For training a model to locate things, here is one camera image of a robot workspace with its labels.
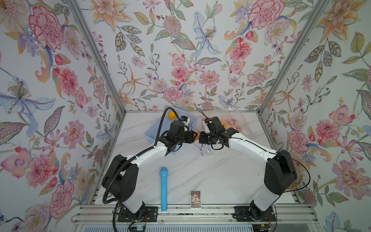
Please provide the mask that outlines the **clear blue zip-top bag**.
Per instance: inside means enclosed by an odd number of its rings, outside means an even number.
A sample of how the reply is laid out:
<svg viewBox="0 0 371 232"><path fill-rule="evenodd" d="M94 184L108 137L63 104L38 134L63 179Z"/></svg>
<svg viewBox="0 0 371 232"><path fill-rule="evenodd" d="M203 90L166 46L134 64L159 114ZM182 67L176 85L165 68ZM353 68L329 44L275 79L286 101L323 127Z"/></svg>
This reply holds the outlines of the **clear blue zip-top bag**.
<svg viewBox="0 0 371 232"><path fill-rule="evenodd" d="M209 156L216 155L216 150L212 149L211 145L201 143L201 133L202 132L205 132L205 133L210 132L206 123L204 121L203 122L198 122L197 127L193 128L193 131L199 131L200 132L200 138L199 138L198 141L194 142L194 145L200 150L201 156L202 157L209 157Z"/></svg>

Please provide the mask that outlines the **yellow peach top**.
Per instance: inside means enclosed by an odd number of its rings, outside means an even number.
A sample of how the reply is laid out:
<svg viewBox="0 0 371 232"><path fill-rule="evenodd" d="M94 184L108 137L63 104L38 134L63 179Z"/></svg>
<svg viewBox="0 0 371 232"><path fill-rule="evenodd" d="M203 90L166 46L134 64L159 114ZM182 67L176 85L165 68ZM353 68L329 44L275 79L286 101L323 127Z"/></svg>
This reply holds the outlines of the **yellow peach top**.
<svg viewBox="0 0 371 232"><path fill-rule="evenodd" d="M169 117L169 119L171 119L171 120L176 120L176 119L178 119L177 114L176 114L175 112L173 112L173 111L171 111L171 112L168 114L168 117Z"/></svg>

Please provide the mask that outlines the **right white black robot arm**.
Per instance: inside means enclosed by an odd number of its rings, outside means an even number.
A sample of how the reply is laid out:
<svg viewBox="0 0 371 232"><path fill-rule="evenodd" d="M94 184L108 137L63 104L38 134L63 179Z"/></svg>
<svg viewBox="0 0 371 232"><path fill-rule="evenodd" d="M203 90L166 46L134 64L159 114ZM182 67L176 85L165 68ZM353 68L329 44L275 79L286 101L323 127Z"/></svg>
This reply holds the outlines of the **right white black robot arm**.
<svg viewBox="0 0 371 232"><path fill-rule="evenodd" d="M206 118L205 131L200 132L200 144L216 145L237 150L265 168L264 185L257 197L249 204L247 214L253 221L262 218L272 210L272 205L298 178L295 163L286 150L273 150L264 147L234 128L226 129L218 117Z"/></svg>

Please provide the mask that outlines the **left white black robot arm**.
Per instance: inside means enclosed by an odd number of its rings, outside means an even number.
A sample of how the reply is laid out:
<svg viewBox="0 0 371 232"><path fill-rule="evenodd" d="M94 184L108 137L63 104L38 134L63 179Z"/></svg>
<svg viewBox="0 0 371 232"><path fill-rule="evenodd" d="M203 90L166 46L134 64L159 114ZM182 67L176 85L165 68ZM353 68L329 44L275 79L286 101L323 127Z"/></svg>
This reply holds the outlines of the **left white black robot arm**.
<svg viewBox="0 0 371 232"><path fill-rule="evenodd" d="M153 145L128 157L114 157L101 183L105 189L102 202L116 202L140 220L146 205L135 193L139 167L177 151L183 144L194 143L197 133L190 129L190 122L189 117L179 116L171 107L166 108Z"/></svg>

